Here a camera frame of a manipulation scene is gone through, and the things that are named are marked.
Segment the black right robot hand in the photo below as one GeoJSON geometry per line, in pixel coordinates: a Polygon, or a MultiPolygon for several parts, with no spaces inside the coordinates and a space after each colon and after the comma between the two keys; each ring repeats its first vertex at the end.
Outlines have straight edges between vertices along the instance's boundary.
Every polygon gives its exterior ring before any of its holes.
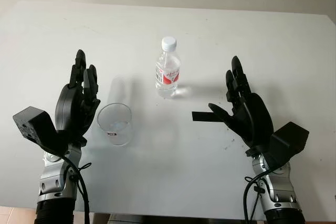
{"type": "Polygon", "coordinates": [[[232,69],[226,72],[227,101],[233,106],[233,115],[209,103],[209,108],[228,128],[239,135],[248,146],[247,156],[266,150],[274,127],[262,98],[251,92],[248,80],[237,56],[232,59],[232,69]]]}

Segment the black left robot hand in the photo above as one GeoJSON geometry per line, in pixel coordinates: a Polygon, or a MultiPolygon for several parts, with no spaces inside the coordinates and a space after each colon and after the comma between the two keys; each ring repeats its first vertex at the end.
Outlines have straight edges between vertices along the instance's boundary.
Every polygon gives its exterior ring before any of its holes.
{"type": "Polygon", "coordinates": [[[63,87],[55,109],[56,130],[70,143],[86,146],[83,135],[89,130],[100,104],[97,93],[97,70],[94,65],[86,67],[86,55],[79,49],[69,83],[63,87]]]}

